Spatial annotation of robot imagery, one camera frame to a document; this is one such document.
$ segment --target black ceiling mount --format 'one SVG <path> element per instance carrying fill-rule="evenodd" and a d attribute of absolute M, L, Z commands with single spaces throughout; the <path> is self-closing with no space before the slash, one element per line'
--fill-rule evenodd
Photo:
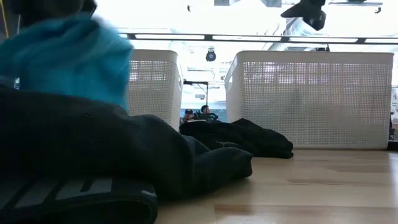
<path fill-rule="evenodd" d="M 314 28 L 321 30 L 325 26 L 326 13 L 322 11 L 322 6 L 326 0 L 301 0 L 280 16 L 283 18 L 302 17 L 303 21 Z"/>

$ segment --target security camera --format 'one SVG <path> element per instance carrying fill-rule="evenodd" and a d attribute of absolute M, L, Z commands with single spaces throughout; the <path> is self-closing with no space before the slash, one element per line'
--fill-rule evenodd
<path fill-rule="evenodd" d="M 216 53 L 213 49 L 209 49 L 206 54 L 206 61 L 214 62 L 216 60 Z"/>

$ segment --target person sitting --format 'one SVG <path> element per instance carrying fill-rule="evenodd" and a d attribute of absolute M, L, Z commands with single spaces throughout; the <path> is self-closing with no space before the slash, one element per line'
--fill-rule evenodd
<path fill-rule="evenodd" d="M 193 120 L 193 111 L 191 109 L 186 109 L 184 117 L 180 119 L 180 125 L 190 120 Z"/>
<path fill-rule="evenodd" d="M 201 113 L 199 115 L 200 119 L 205 120 L 207 123 L 217 121 L 217 119 L 218 119 L 217 114 L 210 113 L 210 108 L 208 105 L 203 105 L 200 108 L 200 111 L 201 111 Z"/>

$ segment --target black pole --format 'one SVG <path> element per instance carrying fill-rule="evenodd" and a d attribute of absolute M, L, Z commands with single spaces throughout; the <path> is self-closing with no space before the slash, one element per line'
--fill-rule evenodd
<path fill-rule="evenodd" d="M 208 97 L 207 97 L 207 93 L 209 92 L 209 84 L 207 83 L 207 85 L 206 85 L 206 106 L 209 106 L 208 104 L 207 104 L 207 99 L 208 99 Z"/>

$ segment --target ceiling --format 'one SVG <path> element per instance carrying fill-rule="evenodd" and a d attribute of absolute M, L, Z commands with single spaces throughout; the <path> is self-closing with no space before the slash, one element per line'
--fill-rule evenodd
<path fill-rule="evenodd" d="M 335 5 L 328 0 L 323 10 L 327 14 L 325 28 L 315 32 L 301 19 L 283 19 L 280 14 L 299 0 L 282 0 L 281 7 L 267 7 L 271 0 L 97 0 L 95 16 L 102 17 L 121 32 L 235 34 L 235 35 L 294 35 L 322 37 L 393 37 L 398 36 L 397 0 L 367 2 L 373 6 Z M 376 14 L 377 3 L 382 10 Z M 312 50 L 313 44 L 263 44 L 232 42 L 192 42 L 135 40 L 137 49 L 170 49 L 179 54 L 187 80 L 212 82 L 209 102 L 224 101 L 223 77 L 236 53 L 242 50 Z M 208 49 L 214 49 L 215 62 L 207 62 Z M 330 45 L 331 51 L 398 52 L 397 46 Z M 393 78 L 398 85 L 398 75 Z M 200 101 L 203 94 L 198 86 L 184 86 L 183 101 Z"/>

